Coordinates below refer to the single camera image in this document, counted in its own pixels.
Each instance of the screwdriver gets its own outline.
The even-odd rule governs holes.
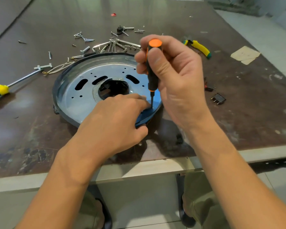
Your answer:
[[[152,48],[154,48],[154,47],[159,48],[160,50],[162,50],[162,42],[161,42],[161,40],[159,40],[159,39],[152,39],[151,41],[149,41],[148,42],[147,51],[146,51],[145,64],[146,64],[146,67],[147,67],[148,90],[150,91],[150,97],[151,97],[150,105],[151,105],[151,108],[153,108],[155,91],[158,89],[158,82],[159,82],[159,78],[155,75],[153,70],[150,68],[148,60],[147,60],[148,52]]]
[[[1,96],[4,96],[4,95],[6,95],[6,94],[8,94],[8,93],[9,93],[9,88],[10,88],[11,86],[14,86],[15,84],[18,84],[18,83],[21,82],[22,80],[25,80],[25,79],[27,79],[28,77],[31,77],[32,75],[35,75],[36,73],[38,73],[38,72],[40,72],[40,71],[42,71],[42,70],[43,70],[43,69],[34,71],[34,72],[32,72],[31,74],[28,74],[27,76],[22,77],[21,79],[15,81],[15,82],[13,82],[13,83],[11,83],[11,84],[9,84],[9,85],[0,85],[0,97],[1,97]]]

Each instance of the metal plate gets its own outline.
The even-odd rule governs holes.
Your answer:
[[[99,88],[110,79],[127,82],[129,93],[144,95],[150,102],[147,76],[138,74],[136,65],[133,55],[127,53],[102,53],[81,59],[67,68],[55,81],[52,92],[54,107],[68,122],[78,127],[95,105],[102,100],[99,96]],[[139,83],[133,83],[126,78],[127,75],[135,77]],[[94,81],[103,76],[107,78],[95,84]],[[83,79],[88,81],[80,90],[76,90],[76,86]],[[139,115],[136,126],[151,119],[161,103],[160,92],[157,90],[153,109],[144,110]]]

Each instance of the table top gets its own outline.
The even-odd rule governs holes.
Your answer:
[[[232,59],[230,55],[241,47],[253,47],[202,1],[34,0],[0,39],[0,84],[31,73],[36,65],[62,64],[88,44],[108,41],[119,25],[144,27],[143,35],[129,32],[129,37],[119,37],[133,43],[163,33],[205,45],[212,58],[202,55],[204,74],[216,87],[206,92],[207,103],[231,142],[238,150],[286,145],[286,77],[263,55],[249,65]],[[75,40],[73,35],[80,31],[95,42]],[[76,133],[53,113],[51,90],[57,76],[37,74],[0,100],[0,177],[49,171],[57,151]],[[227,99],[223,105],[210,100],[217,92]],[[142,143],[106,164],[195,156],[163,108],[148,128]],[[176,144],[180,133],[185,142]]]

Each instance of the circular metal housing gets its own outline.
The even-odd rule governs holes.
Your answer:
[[[95,105],[108,96],[138,93],[150,103],[147,75],[138,74],[136,65],[133,55],[127,53],[95,54],[75,62],[54,83],[56,112],[79,127]],[[135,125],[150,120],[161,103],[160,92],[156,90],[153,108],[144,110]]]

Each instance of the tile floor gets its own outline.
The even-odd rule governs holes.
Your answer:
[[[218,13],[286,76],[286,31],[282,27],[267,17]],[[286,203],[286,168],[258,176]],[[99,188],[112,214],[113,229],[185,229],[178,217],[172,174],[106,183]],[[35,194],[0,193],[0,229],[12,229]]]

